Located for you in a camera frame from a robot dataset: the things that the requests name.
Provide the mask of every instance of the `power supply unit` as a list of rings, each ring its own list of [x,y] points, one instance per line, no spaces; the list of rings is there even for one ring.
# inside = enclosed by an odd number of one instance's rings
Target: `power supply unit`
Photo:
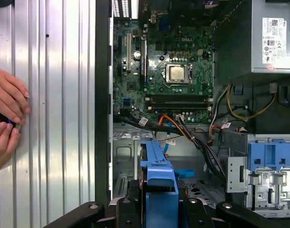
[[[258,84],[290,76],[289,1],[236,1],[214,32],[216,83]]]

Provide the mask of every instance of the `cpu socket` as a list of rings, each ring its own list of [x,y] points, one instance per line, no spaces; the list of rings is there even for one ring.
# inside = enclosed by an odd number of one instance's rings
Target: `cpu socket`
[[[167,84],[189,84],[188,65],[167,64],[165,80]]]

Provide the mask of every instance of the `metal side panel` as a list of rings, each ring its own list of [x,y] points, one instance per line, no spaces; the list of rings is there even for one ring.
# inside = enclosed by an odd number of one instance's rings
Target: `metal side panel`
[[[40,228],[95,200],[95,0],[0,9],[0,68],[29,87],[32,114],[0,170],[0,228]]]

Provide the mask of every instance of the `blue plastic bracket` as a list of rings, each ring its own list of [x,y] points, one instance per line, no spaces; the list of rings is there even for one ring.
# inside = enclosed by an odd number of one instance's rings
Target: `blue plastic bracket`
[[[146,228],[178,228],[179,192],[174,168],[157,140],[142,140],[141,144],[147,151],[147,161],[140,162],[147,169],[147,185],[172,189],[146,193]]]
[[[290,143],[283,139],[274,139],[268,143],[249,142],[248,170],[269,167],[279,171],[290,167]]]

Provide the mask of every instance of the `power supply label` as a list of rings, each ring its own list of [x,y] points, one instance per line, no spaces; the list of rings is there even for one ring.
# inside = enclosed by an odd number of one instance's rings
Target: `power supply label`
[[[287,22],[262,18],[262,63],[280,64],[287,56]]]

